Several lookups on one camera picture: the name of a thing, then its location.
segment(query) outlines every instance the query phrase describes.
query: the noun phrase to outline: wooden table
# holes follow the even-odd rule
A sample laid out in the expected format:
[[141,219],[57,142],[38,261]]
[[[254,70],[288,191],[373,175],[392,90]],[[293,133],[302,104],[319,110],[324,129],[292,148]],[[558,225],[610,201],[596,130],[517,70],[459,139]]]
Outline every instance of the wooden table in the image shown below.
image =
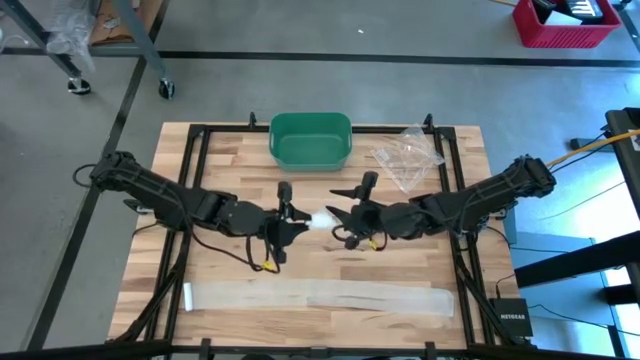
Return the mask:
[[[153,171],[177,180],[189,125],[164,124]],[[466,184],[471,185],[489,177],[489,164],[480,128],[457,126],[456,131]],[[409,196],[398,189],[370,153],[372,147],[390,136],[396,135],[354,134],[353,152],[341,172],[305,174],[283,173],[278,169],[268,151],[267,134],[215,133],[209,143],[202,187],[229,191],[240,199],[273,208],[277,206],[277,183],[286,179],[293,186],[292,203],[309,213],[328,204],[348,210],[354,201],[334,196],[328,190],[352,189],[360,183],[367,170],[377,171],[380,175],[372,199],[382,203],[440,191],[439,174],[435,169]],[[196,143],[192,164],[197,158],[198,148],[199,144]],[[449,180],[451,188],[455,189],[455,176],[446,144],[445,149]],[[193,170],[187,184],[191,183],[192,178]],[[153,221],[150,216],[141,216],[138,227]],[[502,230],[502,224],[497,221],[492,220],[491,225]],[[244,240],[225,238],[202,229],[196,231],[204,242],[245,256]],[[110,338],[120,335],[151,298],[165,233],[165,229],[155,227],[139,233],[133,239],[109,331]],[[262,259],[263,246],[257,241],[255,244],[254,258]],[[202,338],[208,337],[215,345],[229,346],[423,348],[425,341],[433,341],[438,349],[466,347],[451,246],[446,233],[413,241],[390,241],[383,252],[373,252],[366,242],[360,245],[360,249],[344,249],[329,231],[309,231],[300,235],[286,249],[288,262],[282,266],[282,273],[272,275],[255,273],[236,260],[192,242],[185,282],[341,279],[435,287],[453,293],[456,302],[454,316],[393,314],[344,308],[253,308],[187,313],[181,306],[174,344],[199,345]],[[497,233],[484,231],[479,237],[478,251],[487,296],[495,296],[496,281],[513,273],[507,244]],[[502,281],[500,290],[503,296],[519,296],[514,278]],[[476,341],[481,342],[478,308],[470,294],[469,299]],[[160,335],[164,333],[166,311],[165,306],[159,317],[157,333]]]

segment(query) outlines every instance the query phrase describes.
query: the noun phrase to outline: concrete floor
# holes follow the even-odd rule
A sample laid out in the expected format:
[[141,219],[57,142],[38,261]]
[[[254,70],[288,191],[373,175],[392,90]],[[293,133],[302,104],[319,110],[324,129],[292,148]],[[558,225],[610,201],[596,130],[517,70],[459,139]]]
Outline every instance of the concrete floor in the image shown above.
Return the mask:
[[[34,1],[26,3],[38,8]],[[174,1],[157,44],[164,50],[640,58],[624,29],[594,50],[525,49],[514,35],[510,11],[485,0],[402,0],[399,5],[383,0],[194,0],[189,6]],[[631,11],[640,19],[639,11]],[[456,21],[464,26],[452,25]],[[0,27],[7,34],[15,30],[7,18],[0,18]],[[136,61],[94,60],[98,71],[86,76],[94,94],[80,98],[66,94],[66,79],[49,59],[0,56],[0,164],[5,169],[0,176],[5,228],[0,274],[8,275],[0,278],[0,288],[9,289],[0,295],[0,352],[24,346],[83,196],[83,189],[70,181],[71,172],[99,155]],[[146,71],[118,146],[143,165],[150,165],[165,121],[246,122],[250,111],[268,121],[280,112],[338,111],[356,123],[409,124],[430,112],[440,125],[482,126],[497,173],[524,153],[543,159],[564,154],[568,139],[599,134],[607,110],[638,106],[640,99],[640,72],[623,69],[248,60],[167,60],[167,66],[178,87],[176,98],[159,98],[155,74]],[[517,228],[614,236],[613,226],[588,220],[601,213],[593,205],[568,217],[540,219],[619,179],[613,156],[594,155],[558,173],[559,185],[544,202],[521,202]],[[620,189],[607,199],[628,202],[628,193]],[[104,340],[135,225],[122,199],[102,195],[47,346]],[[631,215],[609,219],[609,224],[637,229],[633,209],[625,213]],[[611,352],[606,331],[603,335],[597,328],[558,320],[534,326],[541,347]],[[577,341],[577,333],[597,340]]]

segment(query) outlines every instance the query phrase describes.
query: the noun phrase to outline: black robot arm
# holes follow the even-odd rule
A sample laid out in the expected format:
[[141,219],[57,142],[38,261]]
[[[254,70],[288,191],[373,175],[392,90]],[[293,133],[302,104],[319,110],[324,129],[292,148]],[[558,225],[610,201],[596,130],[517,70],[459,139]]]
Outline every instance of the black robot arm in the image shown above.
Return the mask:
[[105,155],[89,177],[101,191],[124,191],[153,209],[157,221],[167,228],[191,231],[197,225],[229,237],[265,239],[274,247],[279,263],[286,258],[283,248],[308,230],[305,222],[311,220],[291,204],[287,182],[278,184],[278,209],[264,210],[230,193],[186,188],[145,169],[128,152]]
[[456,234],[478,230],[491,213],[512,208],[520,197],[543,197],[556,184],[540,159],[522,156],[502,173],[464,190],[426,194],[387,206],[369,199],[377,177],[377,173],[370,171],[354,190],[331,191],[360,200],[350,212],[327,206],[342,222],[340,228],[349,234],[343,238],[334,232],[334,236],[349,249],[376,233],[411,240],[445,230]]

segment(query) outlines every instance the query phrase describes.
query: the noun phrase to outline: red crate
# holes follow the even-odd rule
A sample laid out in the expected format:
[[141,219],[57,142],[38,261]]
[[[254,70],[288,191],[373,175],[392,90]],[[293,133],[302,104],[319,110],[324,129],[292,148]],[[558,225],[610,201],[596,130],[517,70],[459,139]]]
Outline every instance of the red crate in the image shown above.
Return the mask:
[[529,48],[593,48],[620,26],[620,18],[608,0],[597,0],[604,22],[600,25],[544,25],[531,0],[520,0],[513,11],[513,20],[522,45]]

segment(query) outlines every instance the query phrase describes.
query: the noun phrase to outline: green basket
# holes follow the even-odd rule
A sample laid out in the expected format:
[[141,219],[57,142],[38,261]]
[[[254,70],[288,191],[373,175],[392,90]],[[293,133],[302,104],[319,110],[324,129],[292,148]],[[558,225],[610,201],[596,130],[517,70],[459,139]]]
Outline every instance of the green basket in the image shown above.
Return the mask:
[[271,120],[269,149],[283,171],[338,171],[351,153],[351,120],[340,113],[286,113]]

